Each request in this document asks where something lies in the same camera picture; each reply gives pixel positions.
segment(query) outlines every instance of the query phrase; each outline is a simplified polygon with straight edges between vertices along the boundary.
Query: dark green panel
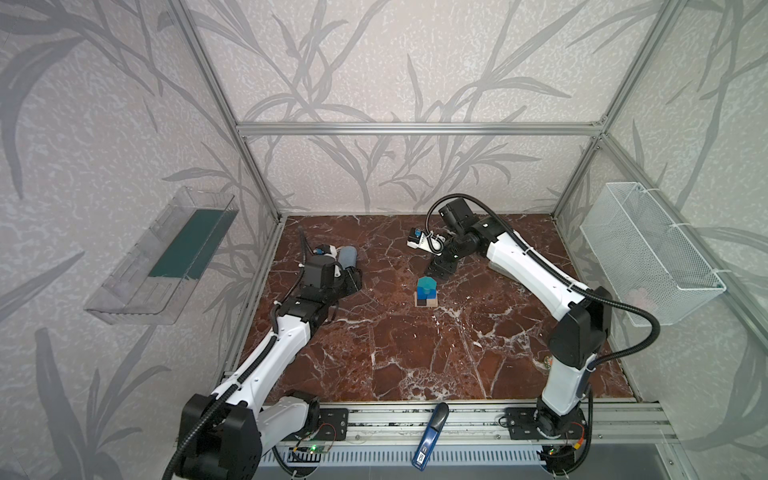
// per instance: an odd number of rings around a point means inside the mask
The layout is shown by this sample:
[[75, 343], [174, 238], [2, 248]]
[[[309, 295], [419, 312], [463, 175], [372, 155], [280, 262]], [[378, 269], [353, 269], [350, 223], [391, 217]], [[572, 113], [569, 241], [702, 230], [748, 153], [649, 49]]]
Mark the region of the dark green panel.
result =
[[196, 210], [149, 276], [184, 278], [186, 274], [187, 278], [199, 280], [236, 215], [236, 211]]

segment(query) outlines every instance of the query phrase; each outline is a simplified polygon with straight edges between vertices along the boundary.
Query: wire mesh basket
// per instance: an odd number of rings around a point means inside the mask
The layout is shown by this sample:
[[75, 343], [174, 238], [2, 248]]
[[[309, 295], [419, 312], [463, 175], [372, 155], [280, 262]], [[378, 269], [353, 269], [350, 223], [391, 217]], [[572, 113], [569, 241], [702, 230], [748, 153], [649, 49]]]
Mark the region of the wire mesh basket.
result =
[[[581, 225], [619, 300], [679, 322], [725, 291], [680, 224], [641, 184], [605, 184]], [[635, 326], [649, 326], [630, 314]]]

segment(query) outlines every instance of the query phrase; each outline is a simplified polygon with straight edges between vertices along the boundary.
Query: gray cylinder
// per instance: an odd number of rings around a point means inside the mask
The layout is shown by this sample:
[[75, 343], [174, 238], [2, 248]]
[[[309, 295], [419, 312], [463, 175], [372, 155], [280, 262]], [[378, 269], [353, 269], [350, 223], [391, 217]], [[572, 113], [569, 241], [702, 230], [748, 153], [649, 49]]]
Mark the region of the gray cylinder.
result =
[[339, 248], [339, 265], [341, 265], [342, 268], [347, 268], [348, 266], [356, 266], [357, 265], [357, 249], [355, 247], [346, 246]]

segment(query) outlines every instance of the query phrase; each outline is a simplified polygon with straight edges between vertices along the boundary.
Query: stacked blocks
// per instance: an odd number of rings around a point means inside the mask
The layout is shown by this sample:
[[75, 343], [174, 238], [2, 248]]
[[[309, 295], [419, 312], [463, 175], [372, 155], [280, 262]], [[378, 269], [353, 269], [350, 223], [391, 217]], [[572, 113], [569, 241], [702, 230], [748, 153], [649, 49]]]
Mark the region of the stacked blocks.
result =
[[430, 276], [423, 276], [416, 284], [413, 294], [416, 306], [437, 307], [437, 282]]

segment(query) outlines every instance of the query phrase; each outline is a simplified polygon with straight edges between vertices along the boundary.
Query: wallpaper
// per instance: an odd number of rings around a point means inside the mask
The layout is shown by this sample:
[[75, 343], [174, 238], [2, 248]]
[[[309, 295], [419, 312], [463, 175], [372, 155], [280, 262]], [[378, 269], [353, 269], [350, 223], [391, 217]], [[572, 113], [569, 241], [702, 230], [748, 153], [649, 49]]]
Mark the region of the wallpaper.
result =
[[448, 192], [549, 213], [586, 137], [262, 137], [250, 149], [281, 210], [426, 212]]
[[[164, 2], [0, 1], [0, 478], [159, 478], [274, 228]], [[173, 326], [83, 310], [174, 192], [240, 212]]]
[[[765, 305], [768, 2], [688, 2], [611, 134]], [[596, 156], [558, 218], [574, 265], [607, 286], [579, 225], [605, 182], [626, 181]], [[614, 316], [611, 342], [647, 329]], [[699, 478], [768, 471], [768, 357], [715, 299], [622, 360], [636, 392], [664, 406]]]
[[240, 121], [596, 121], [662, 1], [188, 3]]
[[[596, 121], [661, 1], [188, 2], [239, 121]], [[287, 212], [550, 212], [584, 138], [252, 137]]]
[[611, 132], [768, 309], [768, 8], [685, 8]]

